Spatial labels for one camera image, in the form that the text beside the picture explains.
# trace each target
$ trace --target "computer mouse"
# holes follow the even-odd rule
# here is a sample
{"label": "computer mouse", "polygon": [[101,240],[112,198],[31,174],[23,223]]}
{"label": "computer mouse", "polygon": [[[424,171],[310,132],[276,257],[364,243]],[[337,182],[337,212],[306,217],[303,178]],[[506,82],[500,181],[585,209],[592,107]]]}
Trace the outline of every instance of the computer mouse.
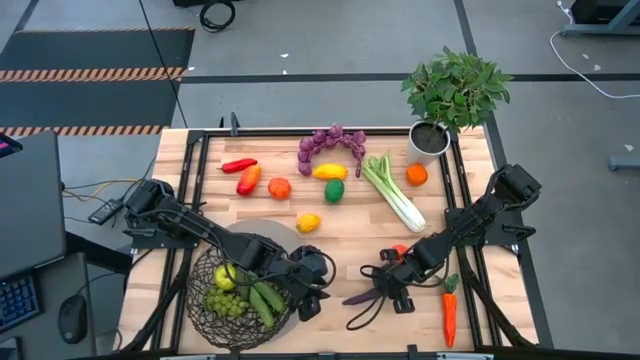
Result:
{"label": "computer mouse", "polygon": [[60,305],[58,330],[67,344],[77,344],[87,336],[87,301],[74,295]]}

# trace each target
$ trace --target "keyboard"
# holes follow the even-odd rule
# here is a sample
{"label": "keyboard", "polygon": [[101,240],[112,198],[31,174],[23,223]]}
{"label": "keyboard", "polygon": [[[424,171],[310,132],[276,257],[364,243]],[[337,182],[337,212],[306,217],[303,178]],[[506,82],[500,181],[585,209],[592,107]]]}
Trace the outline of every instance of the keyboard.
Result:
{"label": "keyboard", "polygon": [[36,284],[30,274],[0,281],[0,333],[38,314]]}

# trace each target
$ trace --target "black floor mat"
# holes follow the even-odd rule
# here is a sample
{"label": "black floor mat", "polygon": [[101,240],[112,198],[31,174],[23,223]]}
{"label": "black floor mat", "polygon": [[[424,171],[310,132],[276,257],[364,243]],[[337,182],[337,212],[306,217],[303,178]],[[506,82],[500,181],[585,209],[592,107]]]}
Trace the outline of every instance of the black floor mat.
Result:
{"label": "black floor mat", "polygon": [[[154,34],[179,81],[194,31]],[[13,136],[153,134],[171,126],[175,106],[146,30],[15,33],[0,55],[0,93],[0,132]]]}

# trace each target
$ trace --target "white cable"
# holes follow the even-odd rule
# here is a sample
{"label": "white cable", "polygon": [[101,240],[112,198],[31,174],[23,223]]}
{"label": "white cable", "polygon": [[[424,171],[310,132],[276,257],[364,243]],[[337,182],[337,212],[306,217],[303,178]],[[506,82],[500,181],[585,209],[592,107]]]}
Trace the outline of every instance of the white cable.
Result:
{"label": "white cable", "polygon": [[[565,8],[564,6],[562,6],[562,1],[558,0],[558,2],[556,3],[558,5],[558,7],[560,9],[562,9],[562,12],[567,15],[567,17],[569,18],[569,22],[570,24],[573,24],[573,16],[571,16],[571,14],[569,13],[569,9]],[[629,98],[640,98],[640,94],[634,94],[634,95],[611,95],[609,93],[607,93],[606,91],[600,89],[598,87],[598,85],[594,84],[593,81],[589,80],[586,76],[582,75],[578,70],[572,68],[571,66],[569,66],[569,64],[567,64],[564,59],[562,58],[562,56],[560,56],[560,54],[558,53],[558,50],[556,50],[555,45],[553,44],[553,39],[560,34],[560,31],[556,31],[555,33],[553,33],[553,35],[551,35],[551,37],[549,38],[549,45],[551,45],[551,49],[553,49],[553,52],[556,54],[556,56],[558,57],[558,60],[560,60],[560,62],[562,62],[562,65],[564,65],[564,67],[566,67],[567,69],[571,70],[573,73],[575,73],[576,75],[580,76],[581,78],[584,79],[584,81],[588,82],[589,85],[593,86],[594,89],[596,89],[600,94],[610,98],[610,99],[629,99]]]}

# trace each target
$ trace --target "white flower pot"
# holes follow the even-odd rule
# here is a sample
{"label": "white flower pot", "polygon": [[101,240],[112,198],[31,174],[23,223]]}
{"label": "white flower pot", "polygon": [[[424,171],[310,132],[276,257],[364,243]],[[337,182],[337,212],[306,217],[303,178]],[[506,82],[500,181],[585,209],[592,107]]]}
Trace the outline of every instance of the white flower pot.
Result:
{"label": "white flower pot", "polygon": [[[446,140],[447,145],[444,147],[444,149],[434,154],[418,149],[418,147],[416,147],[416,145],[413,143],[413,140],[411,139],[411,133],[413,132],[413,129],[416,128],[416,126],[422,123],[423,123],[422,121],[417,121],[415,124],[413,124],[413,126],[411,127],[411,130],[409,130],[409,141],[407,144],[407,164],[408,165],[420,163],[426,167],[432,161],[437,160],[438,157],[440,157],[440,155],[442,155],[445,151],[447,151],[447,149],[449,149],[449,146],[451,145],[451,136],[449,135],[448,131],[445,131],[445,134],[447,136],[447,140]],[[444,130],[444,127],[442,125],[438,124],[437,126]]]}

